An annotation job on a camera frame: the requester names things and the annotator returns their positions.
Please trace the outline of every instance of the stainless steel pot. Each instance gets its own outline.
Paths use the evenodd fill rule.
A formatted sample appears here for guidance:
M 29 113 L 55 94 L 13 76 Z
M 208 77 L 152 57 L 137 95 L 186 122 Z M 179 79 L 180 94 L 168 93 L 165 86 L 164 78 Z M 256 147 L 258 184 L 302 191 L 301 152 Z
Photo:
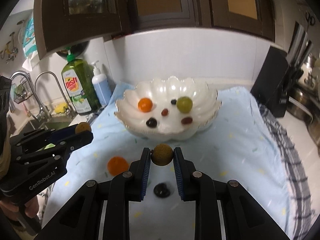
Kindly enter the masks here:
M 315 144 L 320 147 L 320 115 L 314 115 L 308 131 Z
M 312 106 L 313 103 L 307 93 L 297 87 L 294 87 L 290 91 L 287 111 L 294 117 L 304 121 L 307 125 L 313 120 L 313 116 L 310 112 Z
M 287 110 L 306 123 L 310 137 L 318 146 L 320 156 L 320 103 L 316 98 L 295 87 L 290 91 Z
M 299 86 L 303 87 L 308 92 L 317 95 L 318 92 L 318 78 L 314 75 L 313 68 L 315 66 L 316 58 L 310 53 L 305 63 L 301 66 L 303 75 L 298 80 Z

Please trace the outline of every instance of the cabinet door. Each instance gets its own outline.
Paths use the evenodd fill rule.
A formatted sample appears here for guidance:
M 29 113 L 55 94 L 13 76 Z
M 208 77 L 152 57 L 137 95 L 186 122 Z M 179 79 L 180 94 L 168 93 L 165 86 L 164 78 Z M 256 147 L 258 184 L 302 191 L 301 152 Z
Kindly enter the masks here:
M 129 33 L 126 0 L 35 0 L 39 58 L 99 36 Z
M 211 0 L 213 25 L 275 41 L 272 0 Z
M 196 26 L 192 0 L 128 0 L 134 30 Z
M 193 8 L 196 16 L 196 26 L 212 27 L 212 14 L 209 0 L 193 0 Z

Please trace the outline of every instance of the blue cloth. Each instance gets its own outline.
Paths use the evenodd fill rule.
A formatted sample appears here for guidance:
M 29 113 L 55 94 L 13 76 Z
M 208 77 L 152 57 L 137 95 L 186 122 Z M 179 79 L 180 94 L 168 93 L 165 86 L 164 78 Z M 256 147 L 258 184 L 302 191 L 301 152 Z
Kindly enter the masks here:
M 92 124 L 94 140 L 75 151 L 67 164 L 68 173 L 59 179 L 44 214 L 46 223 L 89 179 L 111 180 L 107 163 L 123 156 L 128 163 L 140 159 L 144 147 L 156 143 L 131 135 L 114 117 L 115 100 L 131 86 L 117 85 L 110 104 Z M 253 96 L 242 87 L 219 91 L 221 108 L 211 127 L 187 141 L 169 141 L 181 147 L 185 159 L 215 180 L 238 180 L 290 237 L 289 194 L 280 151 L 272 139 Z M 173 194 L 159 199 L 156 184 L 167 182 Z M 173 164 L 150 168 L 145 200 L 130 203 L 131 239 L 184 239 L 194 237 L 195 204 L 178 196 Z

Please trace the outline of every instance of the white countertop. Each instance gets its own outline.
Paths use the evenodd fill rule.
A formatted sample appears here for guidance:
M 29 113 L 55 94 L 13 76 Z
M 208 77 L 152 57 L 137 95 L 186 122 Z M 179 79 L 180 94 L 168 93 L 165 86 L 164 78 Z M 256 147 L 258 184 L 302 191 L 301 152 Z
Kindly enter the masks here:
M 298 120 L 289 112 L 286 112 L 283 118 L 278 118 L 278 121 L 287 130 L 289 138 L 295 144 L 308 177 L 311 209 L 316 212 L 311 221 L 313 224 L 320 214 L 320 157 L 318 147 L 311 139 L 303 121 Z
M 86 122 L 87 121 L 87 116 L 86 115 L 77 115 L 72 122 L 69 124 L 69 126 L 74 125 L 74 124 L 78 124 L 81 122 Z

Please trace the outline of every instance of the screw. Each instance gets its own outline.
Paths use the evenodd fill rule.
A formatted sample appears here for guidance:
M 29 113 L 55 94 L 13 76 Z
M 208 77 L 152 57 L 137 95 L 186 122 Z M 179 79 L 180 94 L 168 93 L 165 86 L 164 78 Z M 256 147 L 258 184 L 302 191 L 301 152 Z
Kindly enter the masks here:
M 125 178 L 130 178 L 132 176 L 132 172 L 131 171 L 125 171 L 124 173 L 122 173 L 122 176 L 124 176 Z
M 85 183 L 85 185 L 86 185 L 87 187 L 93 187 L 94 185 L 96 185 L 96 182 L 91 179 L 91 180 L 88 180 L 88 181 Z
M 230 181 L 229 181 L 229 184 L 230 184 L 230 186 L 232 186 L 232 187 L 238 187 L 238 186 L 239 186 L 238 181 L 236 181 L 236 180 L 234 180 L 234 179 L 230 180 Z
M 194 177 L 196 177 L 196 178 L 200 178 L 200 177 L 202 176 L 202 173 L 199 172 L 199 171 L 194 171 L 194 172 L 192 173 L 192 175 L 193 175 Z

